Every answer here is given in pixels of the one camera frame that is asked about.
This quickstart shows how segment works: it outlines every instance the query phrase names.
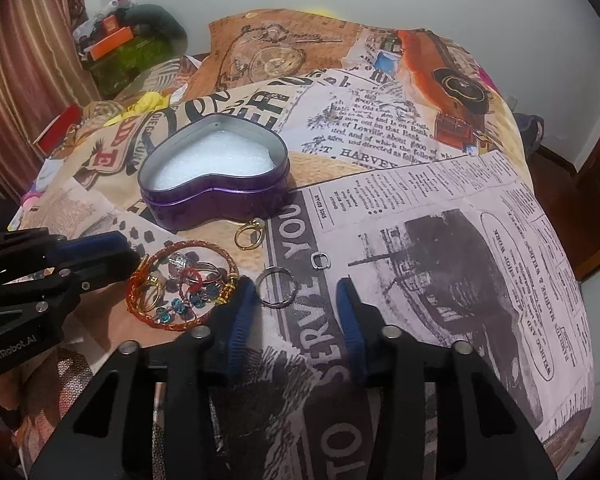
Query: bed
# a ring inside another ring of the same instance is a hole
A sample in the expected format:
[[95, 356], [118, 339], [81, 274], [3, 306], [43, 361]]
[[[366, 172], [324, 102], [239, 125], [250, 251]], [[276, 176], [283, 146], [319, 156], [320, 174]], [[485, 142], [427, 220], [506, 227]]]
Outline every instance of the bed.
[[[47, 225], [70, 237], [93, 232], [82, 228], [63, 232], [66, 220], [58, 217], [67, 208], [70, 190], [72, 200], [97, 202], [102, 197], [103, 207], [116, 211], [108, 217], [115, 220], [109, 228], [129, 233], [130, 243], [141, 254], [151, 253], [150, 244], [138, 243], [138, 237], [130, 233], [131, 225], [154, 225], [138, 188], [140, 165], [160, 142], [210, 113], [245, 118], [277, 133], [290, 150], [295, 187], [362, 171], [499, 150], [532, 190], [512, 113], [488, 74], [447, 38], [424, 29], [367, 27], [286, 9], [230, 16], [211, 23], [210, 30], [211, 53], [197, 71], [183, 75], [186, 83], [178, 85], [184, 88], [178, 105], [111, 126], [102, 126], [100, 117], [68, 136], [54, 154], [63, 160], [62, 167], [35, 211], [24, 215], [21, 228]], [[119, 111], [113, 106], [107, 119]], [[122, 217], [126, 227], [122, 227]], [[179, 233], [153, 229], [152, 243], [205, 239], [224, 246], [243, 273], [257, 275], [262, 269], [262, 252], [244, 253], [228, 243], [236, 230], [234, 222], [209, 222]], [[575, 283], [570, 270], [566, 279]], [[571, 309], [584, 319], [579, 292], [573, 290]], [[10, 408], [19, 404], [25, 413], [17, 439], [26, 469], [120, 342], [135, 339], [147, 346], [173, 339], [173, 333], [151, 329], [131, 316], [124, 292], [124, 284], [117, 284], [86, 295], [65, 327], [64, 344], [0, 380], [1, 403]], [[567, 306], [558, 308], [566, 312]], [[264, 360], [266, 352], [261, 348], [255, 358]], [[544, 428], [539, 435], [556, 468], [570, 455], [589, 416], [590, 352], [573, 373], [582, 387], [573, 403], [568, 401], [571, 410], [560, 412], [560, 420], [556, 415], [550, 430], [549, 420], [555, 413], [541, 413], [533, 407], [528, 411], [528, 418], [535, 418], [534, 427]], [[556, 394], [563, 386], [555, 381]], [[434, 443], [434, 428], [429, 433]], [[241, 478], [283, 475], [283, 468], [266, 468], [270, 449], [265, 449], [257, 463], [240, 462], [236, 449], [243, 448], [237, 444], [228, 460], [241, 468]], [[154, 476], [161, 478], [159, 447], [156, 453]], [[426, 476], [432, 475], [430, 467]]]

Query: purple metal tin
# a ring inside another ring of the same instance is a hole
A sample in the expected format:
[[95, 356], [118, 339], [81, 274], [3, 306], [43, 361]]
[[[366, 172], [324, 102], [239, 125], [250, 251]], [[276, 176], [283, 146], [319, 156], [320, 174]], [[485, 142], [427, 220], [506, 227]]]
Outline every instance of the purple metal tin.
[[[211, 132], [224, 130], [253, 140], [269, 150], [275, 168], [255, 176], [206, 174], [171, 189], [151, 189], [155, 173], [184, 146]], [[183, 231], [217, 218], [248, 221], [268, 218], [286, 203], [290, 169], [285, 143], [259, 124], [224, 114], [211, 114], [185, 126], [160, 143], [142, 164], [138, 184], [158, 225]]]

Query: curtain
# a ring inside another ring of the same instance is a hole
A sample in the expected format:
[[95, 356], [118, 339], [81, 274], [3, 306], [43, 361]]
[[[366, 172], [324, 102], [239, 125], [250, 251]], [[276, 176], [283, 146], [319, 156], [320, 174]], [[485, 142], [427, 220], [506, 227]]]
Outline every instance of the curtain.
[[0, 189], [19, 199], [42, 154], [33, 141], [69, 105], [99, 99], [71, 27], [84, 0], [0, 0]]

